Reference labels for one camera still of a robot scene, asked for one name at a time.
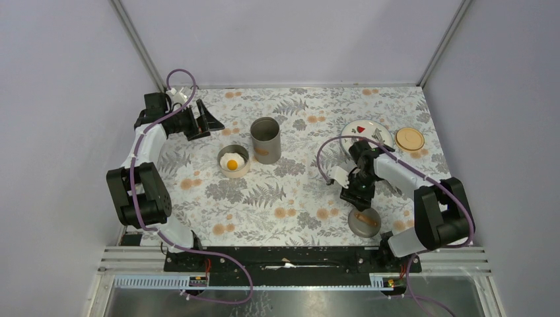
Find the grey lid with wooden knob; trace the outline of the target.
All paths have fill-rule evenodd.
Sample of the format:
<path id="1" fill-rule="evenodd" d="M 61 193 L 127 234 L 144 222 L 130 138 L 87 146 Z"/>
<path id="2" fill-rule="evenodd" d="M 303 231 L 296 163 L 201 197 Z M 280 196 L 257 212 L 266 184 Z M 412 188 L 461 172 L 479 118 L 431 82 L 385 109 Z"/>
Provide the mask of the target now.
<path id="1" fill-rule="evenodd" d="M 381 229 L 381 217 L 373 208 L 368 208 L 364 211 L 352 208 L 348 215 L 347 223 L 352 233 L 361 238 L 372 238 Z"/>

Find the toy fried egg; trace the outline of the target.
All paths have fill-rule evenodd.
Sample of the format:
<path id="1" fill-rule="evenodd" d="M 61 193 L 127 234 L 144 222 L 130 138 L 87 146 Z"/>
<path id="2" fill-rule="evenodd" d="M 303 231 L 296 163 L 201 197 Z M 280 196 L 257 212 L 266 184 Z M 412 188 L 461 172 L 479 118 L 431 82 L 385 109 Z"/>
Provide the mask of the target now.
<path id="1" fill-rule="evenodd" d="M 220 157 L 219 164 L 223 170 L 234 172 L 240 170 L 246 163 L 244 157 L 238 153 L 225 153 Z"/>

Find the grey cylindrical lunch container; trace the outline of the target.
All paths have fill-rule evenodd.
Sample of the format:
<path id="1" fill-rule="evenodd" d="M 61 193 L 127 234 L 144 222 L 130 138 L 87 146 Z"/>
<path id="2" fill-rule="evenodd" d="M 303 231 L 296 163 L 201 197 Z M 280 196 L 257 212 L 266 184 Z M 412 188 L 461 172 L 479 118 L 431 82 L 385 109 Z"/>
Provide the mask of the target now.
<path id="1" fill-rule="evenodd" d="M 254 155 L 262 164 L 274 164 L 281 158 L 279 123 L 270 117 L 255 120 L 250 126 Z"/>

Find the beige round lid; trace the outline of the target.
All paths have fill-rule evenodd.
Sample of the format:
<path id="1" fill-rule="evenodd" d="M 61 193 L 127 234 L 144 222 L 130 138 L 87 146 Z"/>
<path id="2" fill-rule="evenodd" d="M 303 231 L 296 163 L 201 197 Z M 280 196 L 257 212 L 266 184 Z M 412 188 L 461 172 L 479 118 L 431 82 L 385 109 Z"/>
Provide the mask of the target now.
<path id="1" fill-rule="evenodd" d="M 415 152 L 421 150 L 425 145 L 423 134 L 412 127 L 399 129 L 395 134 L 396 145 L 403 151 Z"/>

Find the metal food tongs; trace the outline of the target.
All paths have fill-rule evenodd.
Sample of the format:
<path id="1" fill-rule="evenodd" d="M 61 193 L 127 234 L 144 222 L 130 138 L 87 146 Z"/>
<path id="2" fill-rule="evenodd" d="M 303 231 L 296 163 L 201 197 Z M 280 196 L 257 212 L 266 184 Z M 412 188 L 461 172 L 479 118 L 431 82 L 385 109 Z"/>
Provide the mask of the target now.
<path id="1" fill-rule="evenodd" d="M 374 133 L 372 134 L 372 138 L 376 140 L 378 143 L 380 143 L 381 145 L 385 145 L 383 134 L 378 128 L 374 130 Z"/>

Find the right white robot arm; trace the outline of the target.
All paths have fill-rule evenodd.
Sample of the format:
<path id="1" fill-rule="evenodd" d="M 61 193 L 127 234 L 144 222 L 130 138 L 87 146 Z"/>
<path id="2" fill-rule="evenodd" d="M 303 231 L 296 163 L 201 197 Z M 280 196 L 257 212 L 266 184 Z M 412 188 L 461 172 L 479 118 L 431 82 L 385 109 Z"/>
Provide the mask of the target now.
<path id="1" fill-rule="evenodd" d="M 385 271 L 395 272 L 405 256 L 450 246 L 467 246 L 475 225 L 459 179 L 436 181 L 393 154 L 390 147 L 372 148 L 362 139 L 349 148 L 357 169 L 342 185 L 341 198 L 361 213 L 371 208 L 377 182 L 387 181 L 413 201 L 414 226 L 385 238 L 378 257 Z"/>

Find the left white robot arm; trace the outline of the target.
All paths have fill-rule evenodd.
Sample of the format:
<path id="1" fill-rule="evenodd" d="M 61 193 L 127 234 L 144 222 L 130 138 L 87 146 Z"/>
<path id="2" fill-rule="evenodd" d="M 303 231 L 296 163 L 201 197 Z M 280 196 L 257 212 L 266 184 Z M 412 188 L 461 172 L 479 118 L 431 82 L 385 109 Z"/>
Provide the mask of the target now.
<path id="1" fill-rule="evenodd" d="M 126 160 L 106 174 L 108 189 L 122 225 L 158 238 L 171 252 L 181 252 L 180 263 L 188 271 L 197 271 L 204 265 L 205 254 L 192 230 L 170 220 L 172 200 L 158 172 L 158 160 L 170 135 L 182 134 L 193 141 L 224 129 L 224 125 L 200 98 L 195 101 L 198 116 L 191 106 L 178 101 L 176 93 L 154 92 L 146 94 L 144 101 Z"/>

